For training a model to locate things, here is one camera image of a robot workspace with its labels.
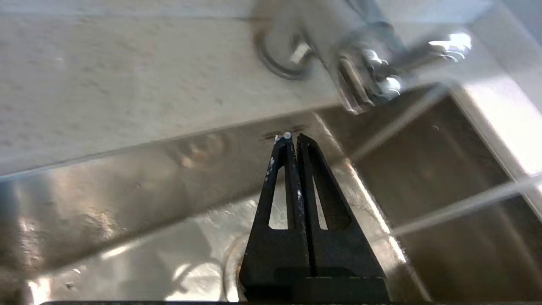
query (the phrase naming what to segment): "faucet handle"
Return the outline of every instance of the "faucet handle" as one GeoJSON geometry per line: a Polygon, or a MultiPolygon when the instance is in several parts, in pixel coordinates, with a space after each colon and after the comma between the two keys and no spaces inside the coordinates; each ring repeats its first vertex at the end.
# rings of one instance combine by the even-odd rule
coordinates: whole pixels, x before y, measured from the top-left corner
{"type": "Polygon", "coordinates": [[[433,35],[422,41],[400,54],[391,63],[377,67],[374,78],[382,81],[390,76],[400,77],[436,63],[460,62],[472,49],[470,35],[464,32],[433,35]]]}

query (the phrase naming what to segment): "speckled countertop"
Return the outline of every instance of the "speckled countertop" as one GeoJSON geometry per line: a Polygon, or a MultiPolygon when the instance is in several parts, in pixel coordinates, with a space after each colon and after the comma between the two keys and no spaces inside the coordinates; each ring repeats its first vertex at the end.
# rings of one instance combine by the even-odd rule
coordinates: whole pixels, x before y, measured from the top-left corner
{"type": "Polygon", "coordinates": [[[338,103],[257,60],[257,23],[4,15],[0,174],[338,103]]]}

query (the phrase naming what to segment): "stainless steel sink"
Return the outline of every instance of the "stainless steel sink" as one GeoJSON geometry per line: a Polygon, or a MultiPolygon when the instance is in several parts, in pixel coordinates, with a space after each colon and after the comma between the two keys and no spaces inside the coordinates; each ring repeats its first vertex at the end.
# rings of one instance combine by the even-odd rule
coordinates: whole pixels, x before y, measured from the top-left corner
{"type": "MultiPolygon", "coordinates": [[[[274,139],[292,131],[320,144],[394,301],[541,300],[542,225],[519,195],[375,238],[509,180],[433,89],[360,116],[301,112],[2,177],[1,299],[236,300],[274,139]]],[[[274,228],[286,223],[281,188],[274,228]]]]}

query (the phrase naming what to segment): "sink basin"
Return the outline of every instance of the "sink basin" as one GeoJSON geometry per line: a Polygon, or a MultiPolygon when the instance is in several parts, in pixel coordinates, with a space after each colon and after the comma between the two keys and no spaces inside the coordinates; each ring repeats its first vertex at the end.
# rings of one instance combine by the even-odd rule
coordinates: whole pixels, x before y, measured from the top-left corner
{"type": "MultiPolygon", "coordinates": [[[[542,298],[542,225],[518,195],[375,238],[509,181],[449,94],[361,116],[340,107],[150,143],[0,178],[0,298],[237,299],[236,273],[275,136],[315,139],[394,301],[542,298]]],[[[286,223],[284,186],[269,225],[286,223]]]]}

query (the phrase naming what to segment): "metal faucet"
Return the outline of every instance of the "metal faucet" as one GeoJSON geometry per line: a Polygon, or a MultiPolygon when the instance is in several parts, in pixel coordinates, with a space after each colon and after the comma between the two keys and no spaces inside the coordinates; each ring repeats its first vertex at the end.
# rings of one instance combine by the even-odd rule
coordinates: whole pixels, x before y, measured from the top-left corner
{"type": "Polygon", "coordinates": [[[458,31],[406,49],[374,0],[288,0],[256,38],[260,59],[283,78],[306,77],[318,58],[356,115],[411,88],[415,70],[459,62],[471,48],[470,36],[458,31]]]}

